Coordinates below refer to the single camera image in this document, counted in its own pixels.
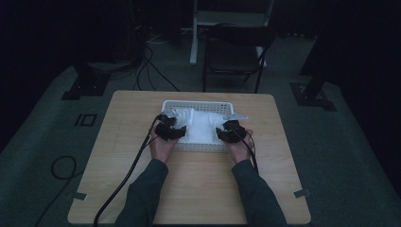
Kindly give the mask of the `person's left hand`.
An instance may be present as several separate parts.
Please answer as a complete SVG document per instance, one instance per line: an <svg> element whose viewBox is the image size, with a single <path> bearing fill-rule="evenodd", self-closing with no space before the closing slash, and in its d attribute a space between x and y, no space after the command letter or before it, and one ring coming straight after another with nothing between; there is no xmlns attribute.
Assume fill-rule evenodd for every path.
<svg viewBox="0 0 401 227"><path fill-rule="evenodd" d="M178 143L178 140L165 141L155 133L155 130L152 130L150 135L151 141L149 142L149 148L151 157L165 164Z"/></svg>

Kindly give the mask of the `black folding chair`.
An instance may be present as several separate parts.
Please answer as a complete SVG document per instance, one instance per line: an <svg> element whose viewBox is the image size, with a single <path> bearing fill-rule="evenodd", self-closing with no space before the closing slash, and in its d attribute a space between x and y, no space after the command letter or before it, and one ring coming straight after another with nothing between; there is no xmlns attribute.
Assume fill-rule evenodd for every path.
<svg viewBox="0 0 401 227"><path fill-rule="evenodd" d="M257 94L266 54L275 38L276 32L269 26L210 26L205 40L202 90L206 91L208 75L242 75L247 81L256 74L253 92Z"/></svg>

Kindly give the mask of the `black stand base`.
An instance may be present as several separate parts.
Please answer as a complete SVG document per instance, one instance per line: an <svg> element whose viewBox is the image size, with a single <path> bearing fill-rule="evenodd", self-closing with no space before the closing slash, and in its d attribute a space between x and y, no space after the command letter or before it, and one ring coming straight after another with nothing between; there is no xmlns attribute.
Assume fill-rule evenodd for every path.
<svg viewBox="0 0 401 227"><path fill-rule="evenodd" d="M111 74L90 66L88 63L73 65L77 78L62 100L79 100L82 96L103 96Z"/></svg>
<svg viewBox="0 0 401 227"><path fill-rule="evenodd" d="M327 112L335 112L337 108L323 91L321 82L291 82L290 88L299 106L321 107Z"/></svg>

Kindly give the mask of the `white plastic basket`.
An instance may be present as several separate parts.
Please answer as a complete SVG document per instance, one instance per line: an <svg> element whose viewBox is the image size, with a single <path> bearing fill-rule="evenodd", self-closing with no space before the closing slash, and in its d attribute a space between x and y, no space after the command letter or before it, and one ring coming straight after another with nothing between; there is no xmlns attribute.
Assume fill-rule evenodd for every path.
<svg viewBox="0 0 401 227"><path fill-rule="evenodd" d="M230 102L194 101L194 100L165 100L162 105L161 113L167 114L169 116L171 111L175 108L195 109L197 111L202 111L202 112L224 114L226 117L235 113L233 105ZM226 147L222 141L221 144L186 144L178 142L178 144L176 145L176 150L225 152Z"/></svg>

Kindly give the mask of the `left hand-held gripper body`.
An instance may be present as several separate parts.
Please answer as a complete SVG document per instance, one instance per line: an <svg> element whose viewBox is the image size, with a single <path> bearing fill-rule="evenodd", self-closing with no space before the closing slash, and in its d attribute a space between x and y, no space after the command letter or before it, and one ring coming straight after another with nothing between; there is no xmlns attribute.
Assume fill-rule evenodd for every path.
<svg viewBox="0 0 401 227"><path fill-rule="evenodd" d="M155 133L165 141L175 140L170 139L170 134L174 132L173 128L177 119L174 116L168 116L166 113L160 113L157 119L159 123L156 126Z"/></svg>

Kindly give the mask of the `person's right hand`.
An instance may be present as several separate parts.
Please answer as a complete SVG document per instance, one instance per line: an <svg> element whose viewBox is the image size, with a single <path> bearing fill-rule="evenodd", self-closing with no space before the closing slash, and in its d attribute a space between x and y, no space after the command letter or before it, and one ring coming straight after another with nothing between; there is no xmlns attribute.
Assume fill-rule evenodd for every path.
<svg viewBox="0 0 401 227"><path fill-rule="evenodd" d="M247 130L247 135L242 142L238 143L226 143L226 147L235 164L242 161L249 160L251 158L251 150L254 147L252 140L253 131Z"/></svg>

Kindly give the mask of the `white cloth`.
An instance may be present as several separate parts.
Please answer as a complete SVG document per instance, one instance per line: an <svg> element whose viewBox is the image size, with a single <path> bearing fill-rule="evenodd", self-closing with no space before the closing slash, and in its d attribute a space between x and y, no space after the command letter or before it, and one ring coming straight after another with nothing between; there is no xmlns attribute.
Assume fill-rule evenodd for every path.
<svg viewBox="0 0 401 227"><path fill-rule="evenodd" d="M225 122L225 115L197 111L195 109L175 108L169 116L177 121L174 127L186 126L185 136L179 142L186 144L221 144L216 128L221 128Z"/></svg>

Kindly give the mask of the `white desk frame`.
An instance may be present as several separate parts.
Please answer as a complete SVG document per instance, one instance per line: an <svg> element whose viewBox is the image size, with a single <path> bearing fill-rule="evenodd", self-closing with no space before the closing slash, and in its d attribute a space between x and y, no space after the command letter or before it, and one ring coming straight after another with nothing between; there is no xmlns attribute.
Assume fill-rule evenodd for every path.
<svg viewBox="0 0 401 227"><path fill-rule="evenodd" d="M199 0L193 0L192 45L189 63L198 62L199 26L213 26L219 23L239 24L245 26L267 26L275 0L267 0L265 12L230 12L198 9Z"/></svg>

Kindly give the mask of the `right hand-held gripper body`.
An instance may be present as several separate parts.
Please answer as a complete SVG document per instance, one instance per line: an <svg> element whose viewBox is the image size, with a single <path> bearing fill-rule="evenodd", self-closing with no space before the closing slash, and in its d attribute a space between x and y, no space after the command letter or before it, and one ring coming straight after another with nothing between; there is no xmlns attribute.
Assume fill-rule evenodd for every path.
<svg viewBox="0 0 401 227"><path fill-rule="evenodd" d="M247 131L239 124L239 121L242 119L247 119L247 116L234 113L225 117L225 122L222 124L222 127L227 132L221 134L228 135L230 137L230 143L238 143L246 137Z"/></svg>

